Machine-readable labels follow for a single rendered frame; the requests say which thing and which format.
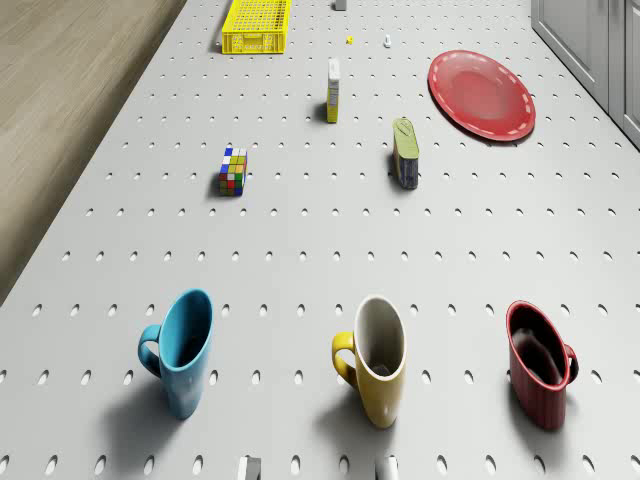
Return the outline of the puzzle cube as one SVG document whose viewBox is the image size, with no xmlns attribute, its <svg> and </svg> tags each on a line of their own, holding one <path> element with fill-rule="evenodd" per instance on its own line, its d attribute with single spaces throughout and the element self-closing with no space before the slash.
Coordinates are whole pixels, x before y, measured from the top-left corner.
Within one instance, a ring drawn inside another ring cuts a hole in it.
<svg viewBox="0 0 640 480">
<path fill-rule="evenodd" d="M 225 149 L 218 175 L 221 195 L 241 196 L 244 192 L 248 170 L 248 154 L 245 148 Z"/>
</svg>

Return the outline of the flat-sided can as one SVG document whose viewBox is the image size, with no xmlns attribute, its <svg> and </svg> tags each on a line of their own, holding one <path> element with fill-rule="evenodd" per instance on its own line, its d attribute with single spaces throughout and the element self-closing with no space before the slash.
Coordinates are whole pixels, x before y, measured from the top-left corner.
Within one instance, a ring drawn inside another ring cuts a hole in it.
<svg viewBox="0 0 640 480">
<path fill-rule="evenodd" d="M 419 146 L 411 121 L 406 117 L 392 122 L 394 166 L 399 184 L 404 189 L 418 186 Z"/>
</svg>

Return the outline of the yellow mug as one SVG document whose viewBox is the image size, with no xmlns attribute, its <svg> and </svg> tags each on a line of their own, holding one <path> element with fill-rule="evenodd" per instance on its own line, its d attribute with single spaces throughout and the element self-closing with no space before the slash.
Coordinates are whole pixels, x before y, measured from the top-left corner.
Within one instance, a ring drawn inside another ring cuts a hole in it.
<svg viewBox="0 0 640 480">
<path fill-rule="evenodd" d="M 337 374 L 359 393 L 369 420 L 381 429 L 393 425 L 407 363 L 407 335 L 394 305 L 380 295 L 366 297 L 354 330 L 334 336 L 331 356 Z"/>
</svg>

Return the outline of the white and yellow box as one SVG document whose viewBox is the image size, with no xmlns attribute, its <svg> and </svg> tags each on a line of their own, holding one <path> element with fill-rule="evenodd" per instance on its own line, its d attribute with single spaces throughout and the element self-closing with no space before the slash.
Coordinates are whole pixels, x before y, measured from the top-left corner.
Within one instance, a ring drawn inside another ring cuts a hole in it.
<svg viewBox="0 0 640 480">
<path fill-rule="evenodd" d="M 327 122 L 338 121 L 340 65 L 337 58 L 328 59 Z"/>
</svg>

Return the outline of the blue mug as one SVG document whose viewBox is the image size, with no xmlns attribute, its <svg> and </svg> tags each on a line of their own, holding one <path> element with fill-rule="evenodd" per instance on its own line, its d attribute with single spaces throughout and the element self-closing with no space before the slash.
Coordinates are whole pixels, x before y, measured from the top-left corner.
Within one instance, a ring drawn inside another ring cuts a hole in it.
<svg viewBox="0 0 640 480">
<path fill-rule="evenodd" d="M 158 377 L 171 413 L 184 420 L 201 398 L 214 331 L 213 307 L 201 289 L 184 292 L 162 323 L 150 325 L 138 342 L 141 364 Z"/>
</svg>

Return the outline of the red plate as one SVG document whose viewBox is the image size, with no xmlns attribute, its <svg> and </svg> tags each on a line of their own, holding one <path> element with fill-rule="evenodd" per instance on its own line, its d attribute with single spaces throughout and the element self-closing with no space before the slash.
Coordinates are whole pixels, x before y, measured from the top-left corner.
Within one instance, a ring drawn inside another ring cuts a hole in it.
<svg viewBox="0 0 640 480">
<path fill-rule="evenodd" d="M 441 53 L 431 62 L 428 85 L 440 108 L 478 136 L 515 141 L 535 126 L 536 109 L 528 89 L 516 74 L 483 54 Z"/>
</svg>

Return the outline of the yellow basket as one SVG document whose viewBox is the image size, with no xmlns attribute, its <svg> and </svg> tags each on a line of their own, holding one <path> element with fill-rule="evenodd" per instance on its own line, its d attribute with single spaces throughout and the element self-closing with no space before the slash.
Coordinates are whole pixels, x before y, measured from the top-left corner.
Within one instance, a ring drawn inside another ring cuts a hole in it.
<svg viewBox="0 0 640 480">
<path fill-rule="evenodd" d="M 283 54 L 291 0 L 233 0 L 222 29 L 223 54 Z"/>
</svg>

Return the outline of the red mug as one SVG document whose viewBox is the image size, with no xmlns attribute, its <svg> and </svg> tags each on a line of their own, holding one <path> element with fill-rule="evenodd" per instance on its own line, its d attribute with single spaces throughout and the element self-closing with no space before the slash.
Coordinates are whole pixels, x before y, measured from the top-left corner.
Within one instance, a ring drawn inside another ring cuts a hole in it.
<svg viewBox="0 0 640 480">
<path fill-rule="evenodd" d="M 566 388 L 578 376 L 579 363 L 547 315 L 518 300 L 506 313 L 511 385 L 520 406 L 540 428 L 564 424 Z"/>
</svg>

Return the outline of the white cabinet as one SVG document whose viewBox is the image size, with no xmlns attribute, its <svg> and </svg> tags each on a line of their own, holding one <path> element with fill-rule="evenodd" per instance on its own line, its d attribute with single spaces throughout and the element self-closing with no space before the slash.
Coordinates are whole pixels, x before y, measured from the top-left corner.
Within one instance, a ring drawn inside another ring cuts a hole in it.
<svg viewBox="0 0 640 480">
<path fill-rule="evenodd" d="M 531 26 L 640 150 L 640 0 L 531 0 Z"/>
</svg>

